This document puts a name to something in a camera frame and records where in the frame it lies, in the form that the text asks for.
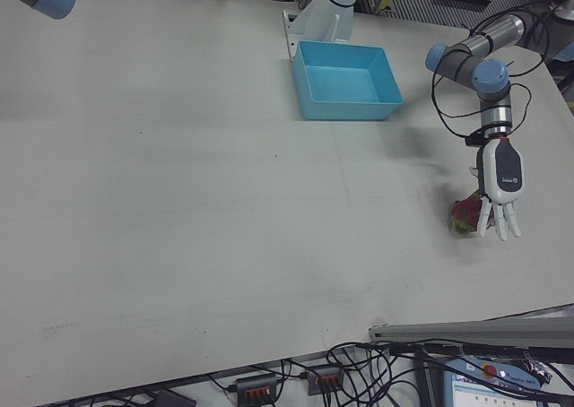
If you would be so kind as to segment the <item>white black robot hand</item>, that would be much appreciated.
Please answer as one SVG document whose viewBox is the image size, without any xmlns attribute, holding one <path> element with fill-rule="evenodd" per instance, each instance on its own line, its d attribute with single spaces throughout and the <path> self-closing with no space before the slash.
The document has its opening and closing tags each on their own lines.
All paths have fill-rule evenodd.
<svg viewBox="0 0 574 407">
<path fill-rule="evenodd" d="M 519 238 L 521 231 L 517 222 L 516 202 L 524 193 L 522 156 L 513 147 L 508 137 L 488 140 L 482 145 L 470 168 L 478 183 L 481 210 L 477 231 L 486 235 L 489 219 L 501 241 L 507 241 L 509 234 Z"/>
</svg>

